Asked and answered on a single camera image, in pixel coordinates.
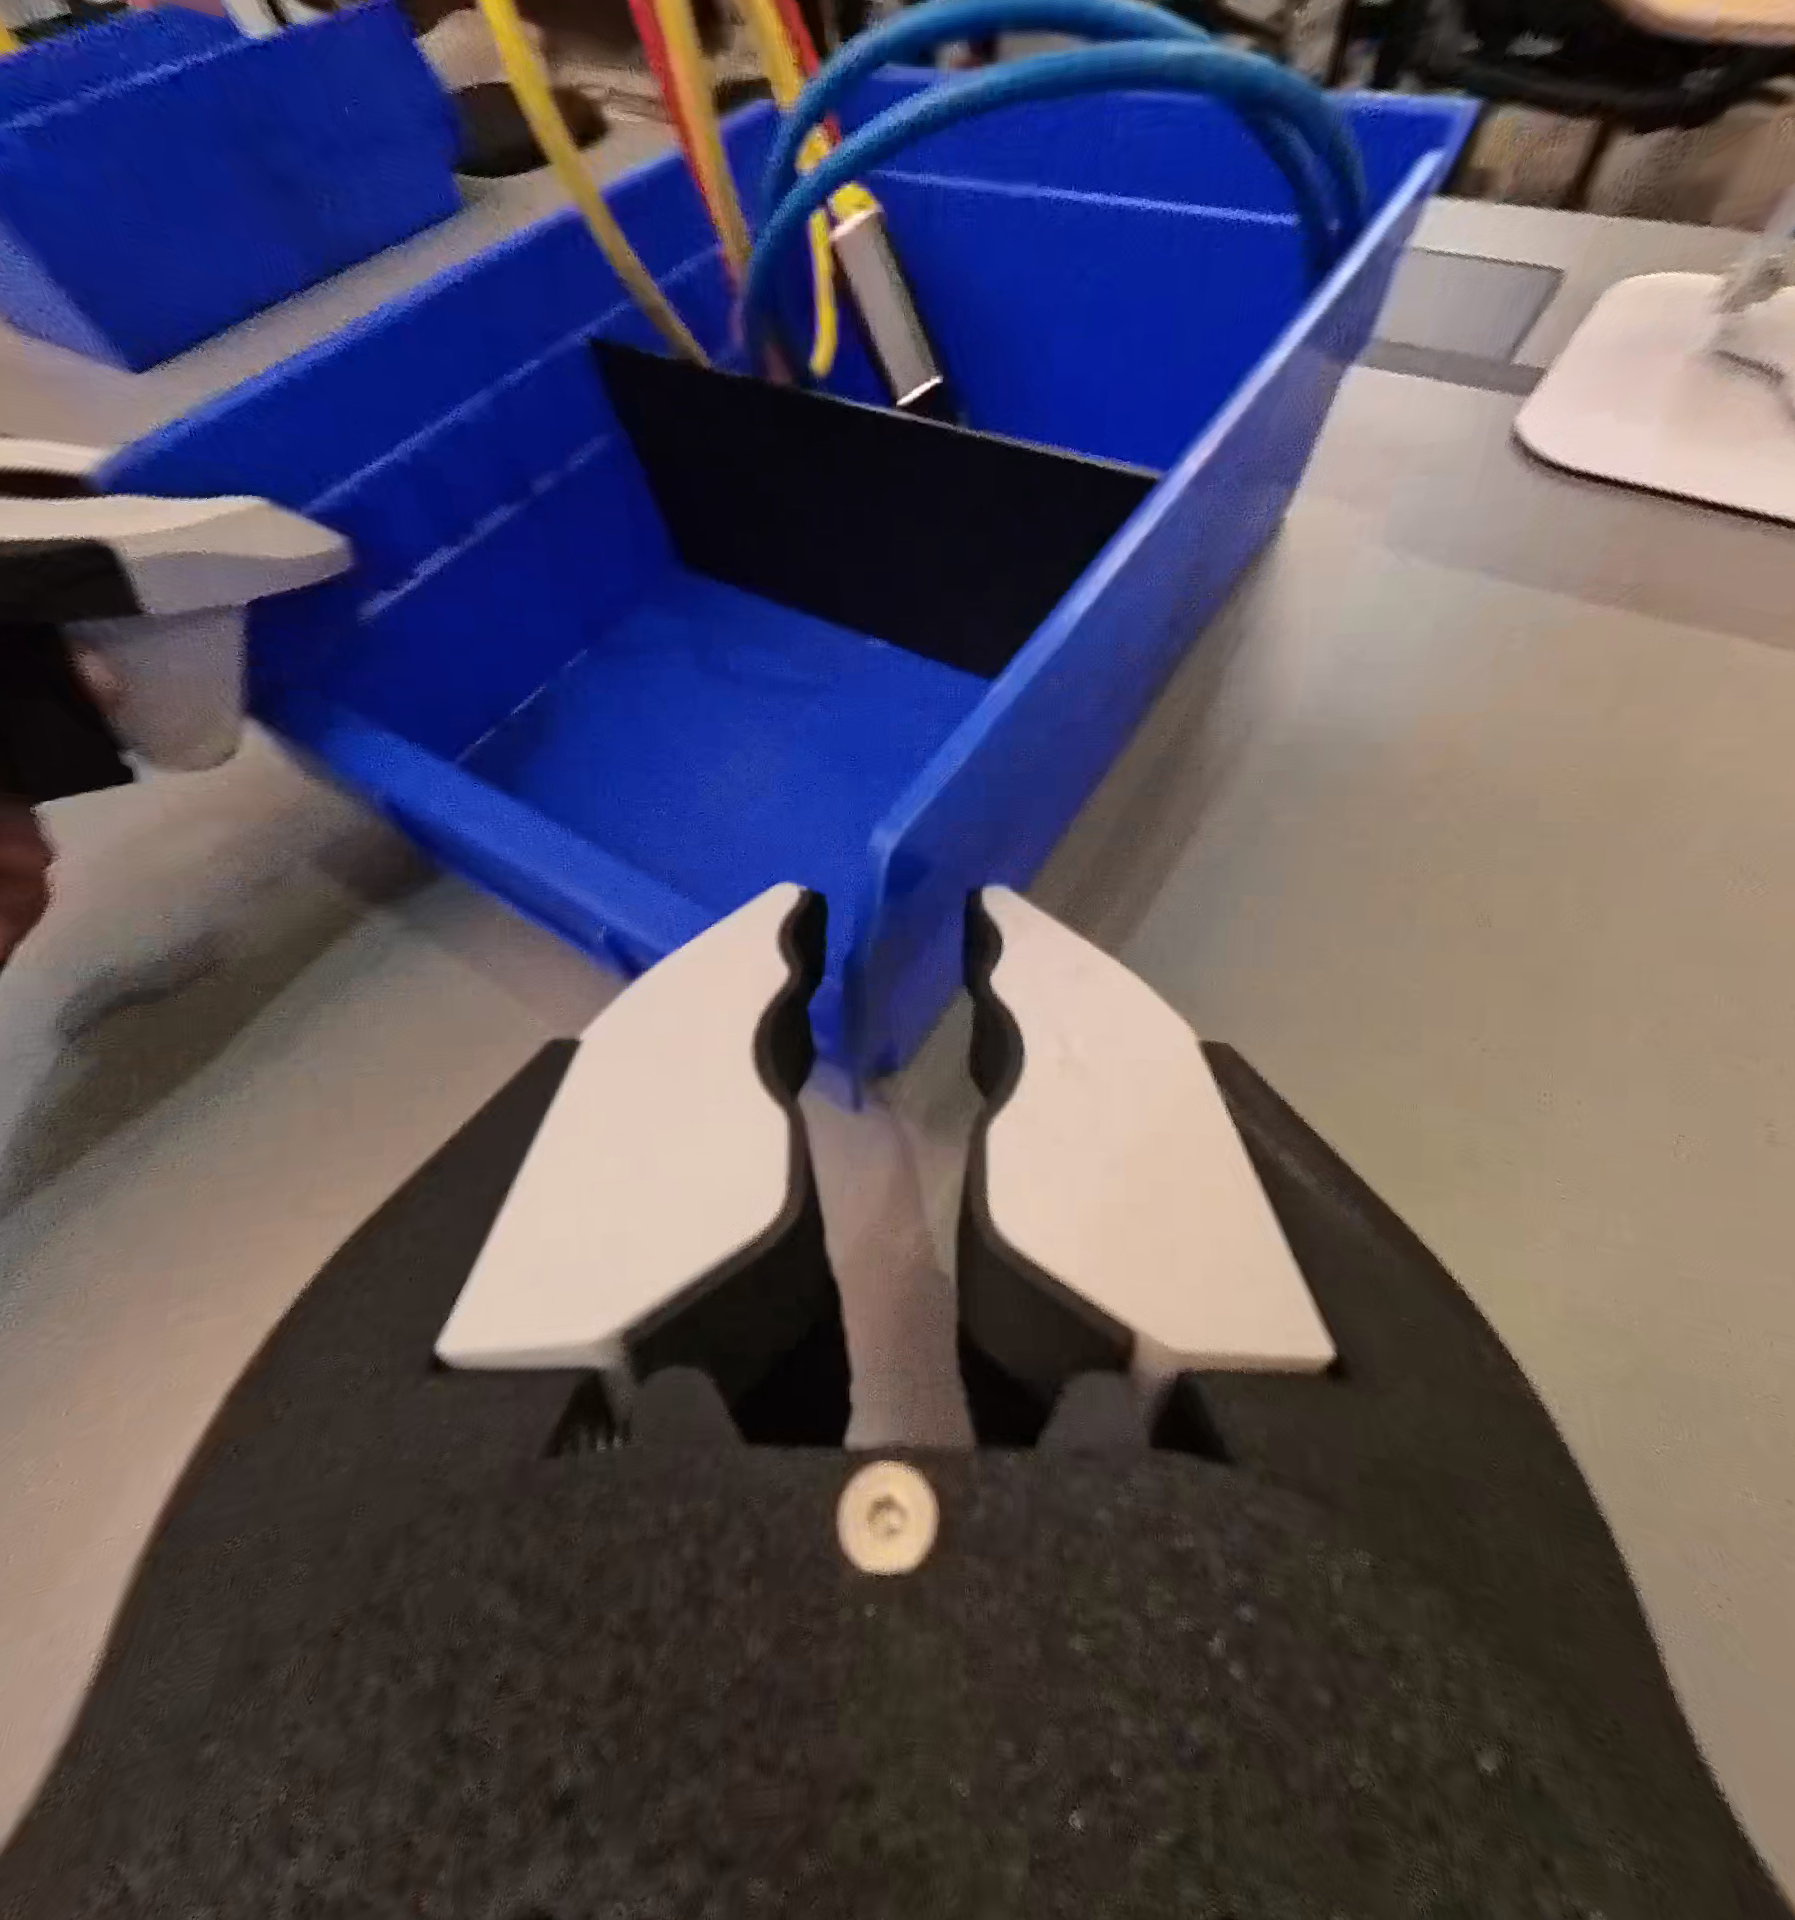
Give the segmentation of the black ethernet adapter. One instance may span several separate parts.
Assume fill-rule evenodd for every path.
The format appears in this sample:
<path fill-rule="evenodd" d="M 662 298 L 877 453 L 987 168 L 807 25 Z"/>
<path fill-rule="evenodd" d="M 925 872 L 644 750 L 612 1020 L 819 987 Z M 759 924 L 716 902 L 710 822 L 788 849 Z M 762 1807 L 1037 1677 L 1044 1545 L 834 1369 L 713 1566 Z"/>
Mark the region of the black ethernet adapter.
<path fill-rule="evenodd" d="M 893 409 L 912 418 L 952 421 L 956 406 L 950 382 L 875 199 L 831 218 L 831 253 Z"/>

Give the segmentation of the white monitor stand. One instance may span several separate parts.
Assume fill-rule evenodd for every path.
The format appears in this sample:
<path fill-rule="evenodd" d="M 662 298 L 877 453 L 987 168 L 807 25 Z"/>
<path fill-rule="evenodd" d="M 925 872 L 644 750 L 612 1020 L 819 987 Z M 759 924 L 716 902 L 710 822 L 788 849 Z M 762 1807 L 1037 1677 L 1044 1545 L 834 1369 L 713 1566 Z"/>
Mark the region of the white monitor stand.
<path fill-rule="evenodd" d="M 1795 185 L 1722 277 L 1613 286 L 1512 433 L 1537 461 L 1795 528 Z"/>

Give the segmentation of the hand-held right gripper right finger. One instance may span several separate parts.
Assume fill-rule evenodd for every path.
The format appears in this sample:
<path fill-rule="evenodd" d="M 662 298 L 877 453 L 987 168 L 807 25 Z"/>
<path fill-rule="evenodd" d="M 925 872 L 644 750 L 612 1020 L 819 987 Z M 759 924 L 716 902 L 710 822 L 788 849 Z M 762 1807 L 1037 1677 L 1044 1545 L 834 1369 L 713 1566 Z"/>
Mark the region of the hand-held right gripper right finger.
<path fill-rule="evenodd" d="M 1005 885 L 966 902 L 979 1116 L 960 1193 L 960 1357 L 1010 1417 L 1086 1377 L 1146 1404 L 1196 1374 L 1340 1359 L 1189 1020 Z"/>

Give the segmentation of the large blue plastic bin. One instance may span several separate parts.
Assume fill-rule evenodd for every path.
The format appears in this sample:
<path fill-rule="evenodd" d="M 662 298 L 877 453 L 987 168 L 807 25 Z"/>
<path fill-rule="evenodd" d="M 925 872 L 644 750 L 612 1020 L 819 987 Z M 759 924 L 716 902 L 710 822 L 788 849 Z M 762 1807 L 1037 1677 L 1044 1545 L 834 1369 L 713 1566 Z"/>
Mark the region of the large blue plastic bin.
<path fill-rule="evenodd" d="M 111 492 L 247 492 L 349 539 L 247 630 L 260 724 L 452 875 L 612 973 L 779 881 L 831 908 L 834 1079 L 901 1069 L 960 987 L 965 901 L 1053 855 L 1279 530 L 1475 108 L 1335 97 L 1370 218 L 1317 284 L 1216 103 L 1012 105 L 872 184 L 961 424 L 1158 472 L 994 680 L 684 567 L 593 345 L 658 353 L 552 214 L 168 421 Z M 718 373 L 720 256 L 674 159 L 606 199 Z"/>

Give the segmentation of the black office chair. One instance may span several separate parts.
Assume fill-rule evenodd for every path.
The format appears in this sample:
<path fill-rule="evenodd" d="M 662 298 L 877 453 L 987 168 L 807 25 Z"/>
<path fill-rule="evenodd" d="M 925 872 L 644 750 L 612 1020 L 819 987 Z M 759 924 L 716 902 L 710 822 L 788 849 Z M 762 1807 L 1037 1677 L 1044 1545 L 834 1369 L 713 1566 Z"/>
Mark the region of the black office chair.
<path fill-rule="evenodd" d="M 1706 129 L 1731 108 L 1795 99 L 1795 41 L 1724 41 L 1651 34 L 1601 2 L 1358 2 L 1337 12 L 1326 83 L 1347 83 L 1371 50 L 1367 86 L 1426 83 L 1479 103 L 1456 177 L 1500 108 L 1588 125 L 1562 199 L 1588 206 L 1619 135 Z"/>

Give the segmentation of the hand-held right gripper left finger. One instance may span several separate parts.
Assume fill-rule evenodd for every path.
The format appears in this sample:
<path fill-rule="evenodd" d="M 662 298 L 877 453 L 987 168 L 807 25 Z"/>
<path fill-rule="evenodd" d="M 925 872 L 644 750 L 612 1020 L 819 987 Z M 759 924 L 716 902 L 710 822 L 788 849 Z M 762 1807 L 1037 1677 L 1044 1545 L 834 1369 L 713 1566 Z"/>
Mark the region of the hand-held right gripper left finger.
<path fill-rule="evenodd" d="M 709 1380 L 753 1443 L 840 1443 L 852 1361 L 803 1094 L 829 904 L 774 883 L 576 1040 L 435 1341 L 452 1374 Z"/>

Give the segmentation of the black bin divider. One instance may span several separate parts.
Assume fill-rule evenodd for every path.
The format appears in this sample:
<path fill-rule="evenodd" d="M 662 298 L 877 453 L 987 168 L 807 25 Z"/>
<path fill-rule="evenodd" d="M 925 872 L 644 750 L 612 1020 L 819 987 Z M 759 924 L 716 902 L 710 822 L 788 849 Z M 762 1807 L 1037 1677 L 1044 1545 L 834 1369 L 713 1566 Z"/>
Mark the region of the black bin divider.
<path fill-rule="evenodd" d="M 1158 472 L 597 342 L 678 562 L 994 680 Z"/>

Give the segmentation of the small blue plastic bin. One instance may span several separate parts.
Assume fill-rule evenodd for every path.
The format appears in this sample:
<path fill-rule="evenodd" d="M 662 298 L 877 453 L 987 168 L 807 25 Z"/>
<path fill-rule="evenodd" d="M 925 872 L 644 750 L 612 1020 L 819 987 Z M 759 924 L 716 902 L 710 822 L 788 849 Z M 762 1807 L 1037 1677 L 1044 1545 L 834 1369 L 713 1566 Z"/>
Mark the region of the small blue plastic bin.
<path fill-rule="evenodd" d="M 0 59 L 0 323 L 147 373 L 448 221 L 458 156 L 396 5 L 48 38 Z"/>

